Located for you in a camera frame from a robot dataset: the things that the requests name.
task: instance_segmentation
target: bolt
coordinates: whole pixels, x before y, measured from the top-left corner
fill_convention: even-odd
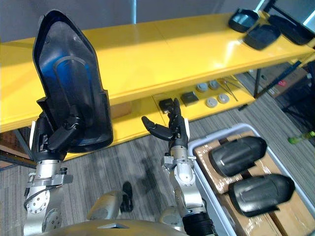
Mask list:
[[[36,172],[35,172],[35,171],[29,172],[29,177],[35,176],[35,175],[36,175]]]

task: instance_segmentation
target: white plastic bin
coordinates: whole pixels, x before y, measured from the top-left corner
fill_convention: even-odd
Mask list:
[[[256,136],[259,136],[258,132],[248,124],[240,123],[234,125],[227,129],[222,129],[212,134],[205,136],[204,138],[200,138],[188,143],[188,152],[189,155],[193,155],[192,150],[198,146],[204,145],[209,143],[213,140],[220,140],[227,138],[228,136],[241,134],[243,132],[252,131]],[[272,150],[268,147],[267,148],[268,154],[271,156],[275,164],[281,170],[282,174],[285,176],[289,176],[293,179],[295,183],[295,190],[299,194],[300,198],[304,202],[305,206],[308,208],[310,213],[313,217],[315,217],[315,207],[311,204],[310,200],[302,191],[301,187],[295,182],[294,178],[290,175],[284,165],[280,162],[280,160],[275,156]],[[233,224],[233,220],[226,214],[221,207],[220,203],[218,202],[214,192],[212,191],[211,187],[209,186],[206,178],[204,177],[200,167],[198,166],[197,162],[195,164],[195,172],[196,172],[196,184],[200,191],[200,194],[203,199],[207,202],[207,211],[210,218],[213,220],[213,223],[216,227],[216,231],[219,236],[236,236],[231,223]]]

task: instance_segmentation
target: round metal disc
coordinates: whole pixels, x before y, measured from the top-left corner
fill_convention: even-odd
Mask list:
[[[217,104],[218,104],[218,101],[213,97],[209,97],[206,101],[206,105],[210,108],[217,106]]]
[[[59,209],[51,209],[44,220],[43,232],[48,232],[61,226],[61,213]]]
[[[205,92],[205,91],[207,91],[207,90],[208,90],[208,85],[207,85],[207,83],[198,84],[198,85],[197,85],[197,90],[198,90],[199,92]]]
[[[218,95],[218,101],[222,104],[229,102],[229,100],[230,98],[225,93],[221,93]]]
[[[220,87],[220,84],[216,80],[209,81],[209,87],[212,90],[217,90]]]

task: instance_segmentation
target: black cable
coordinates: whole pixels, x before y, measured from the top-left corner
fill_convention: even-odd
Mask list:
[[[40,190],[40,191],[38,191],[37,193],[34,193],[34,194],[31,195],[29,198],[27,198],[27,199],[25,200],[25,202],[23,203],[24,209],[25,209],[25,210],[28,210],[28,209],[27,209],[27,204],[29,203],[29,201],[30,201],[32,198],[36,197],[38,194],[40,194],[40,193],[42,193],[42,192],[45,192],[45,191],[47,191],[47,190],[51,190],[51,189],[53,189],[53,188],[60,187],[61,185],[46,187],[45,189]]]

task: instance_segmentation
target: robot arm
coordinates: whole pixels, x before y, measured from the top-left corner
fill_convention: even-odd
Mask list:
[[[196,187],[193,170],[193,161],[196,158],[188,156],[187,129],[177,98],[174,99],[173,107],[168,110],[169,128],[154,124],[147,117],[142,117],[143,124],[152,135],[168,141],[169,152],[162,158],[161,164],[169,171],[186,233],[191,236],[216,235],[212,220]]]
[[[31,145],[37,167],[36,172],[29,174],[25,190],[25,236],[61,226],[62,185],[73,180],[73,176],[67,175],[67,168],[62,168],[61,164],[70,142],[80,134],[82,127],[84,123],[76,109],[70,109],[69,118],[56,131],[53,131],[44,113],[37,119]]]

